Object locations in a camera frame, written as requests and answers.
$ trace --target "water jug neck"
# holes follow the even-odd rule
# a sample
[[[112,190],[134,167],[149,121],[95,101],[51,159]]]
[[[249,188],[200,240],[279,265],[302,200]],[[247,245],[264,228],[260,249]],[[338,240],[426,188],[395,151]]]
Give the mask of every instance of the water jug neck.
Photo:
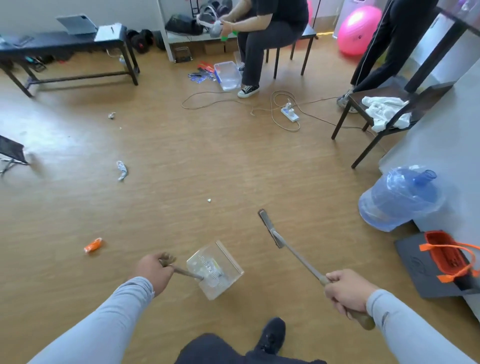
[[[425,186],[431,180],[437,178],[437,174],[432,170],[426,170],[413,179],[416,186]]]

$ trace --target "black chair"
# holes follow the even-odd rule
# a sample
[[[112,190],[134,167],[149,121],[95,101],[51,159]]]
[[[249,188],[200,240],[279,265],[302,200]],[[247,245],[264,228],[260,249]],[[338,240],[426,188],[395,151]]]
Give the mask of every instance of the black chair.
[[[365,126],[362,128],[362,131],[366,131],[369,126],[373,126],[373,119],[367,114],[366,109],[367,107],[362,104],[362,99],[365,96],[369,97],[399,97],[404,101],[409,101],[401,110],[399,110],[387,123],[385,126],[385,130],[379,132],[377,136],[372,140],[372,142],[368,145],[368,147],[360,154],[355,162],[352,164],[352,168],[355,168],[362,159],[370,152],[375,145],[382,139],[385,135],[395,134],[398,132],[402,132],[408,129],[411,129],[422,117],[423,115],[430,110],[437,102],[440,100],[443,95],[445,95],[453,86],[454,82],[449,82],[445,84],[430,86],[425,89],[421,94],[409,94],[403,88],[389,86],[389,87],[382,87],[382,88],[375,88],[373,90],[367,91],[360,91],[350,94],[348,96],[348,104],[345,107],[345,110],[336,125],[336,128],[332,134],[332,139],[335,139],[338,131],[342,127],[343,121],[345,120],[348,110],[350,107],[353,107],[355,110],[359,112],[359,114],[366,120]],[[398,129],[393,125],[396,123],[400,116],[406,114],[408,112],[412,113],[410,119],[410,125],[405,129]]]
[[[310,26],[310,24],[307,24],[307,27],[303,31],[302,36],[300,39],[310,39],[310,42],[308,42],[308,47],[307,47],[307,53],[305,54],[305,60],[303,61],[303,67],[301,68],[301,73],[300,75],[303,76],[303,73],[305,72],[305,66],[307,65],[308,61],[308,56],[310,54],[310,48],[312,48],[312,43],[313,39],[317,38],[317,32]],[[293,52],[295,51],[295,43],[292,45],[292,52],[290,53],[290,60],[293,59]],[[268,55],[269,55],[269,50],[267,49],[267,56],[265,58],[265,63],[268,63]],[[276,49],[276,58],[275,58],[275,71],[273,73],[273,78],[276,79],[276,70],[278,68],[278,57],[280,57],[280,48]]]

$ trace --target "blue water bottle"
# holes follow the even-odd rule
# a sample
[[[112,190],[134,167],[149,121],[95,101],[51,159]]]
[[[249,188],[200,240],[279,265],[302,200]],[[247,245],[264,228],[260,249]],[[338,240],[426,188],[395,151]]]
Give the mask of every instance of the blue water bottle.
[[[395,168],[384,174],[359,200],[362,218],[381,231],[391,231],[414,218],[438,210],[442,196],[432,170]]]

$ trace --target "black shoe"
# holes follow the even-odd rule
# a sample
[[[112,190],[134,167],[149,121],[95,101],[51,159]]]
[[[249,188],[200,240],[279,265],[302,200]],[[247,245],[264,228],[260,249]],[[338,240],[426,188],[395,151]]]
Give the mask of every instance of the black shoe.
[[[256,94],[258,91],[260,91],[260,86],[259,85],[244,86],[242,88],[242,90],[240,90],[237,93],[237,96],[240,97],[240,98],[246,98],[246,97],[252,96],[253,94]]]
[[[286,330],[285,322],[280,317],[272,318],[262,330],[262,336],[258,340],[255,350],[277,355],[285,341]]]

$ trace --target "pink exercise ball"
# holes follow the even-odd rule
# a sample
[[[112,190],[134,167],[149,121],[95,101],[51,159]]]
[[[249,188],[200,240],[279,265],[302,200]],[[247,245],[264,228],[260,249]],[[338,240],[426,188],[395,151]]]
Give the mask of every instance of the pink exercise ball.
[[[374,6],[363,6],[350,14],[338,31],[338,49],[349,56],[365,53],[372,40],[382,11]]]
[[[310,19],[313,17],[312,0],[307,0],[307,4],[308,4],[308,19],[310,21]]]

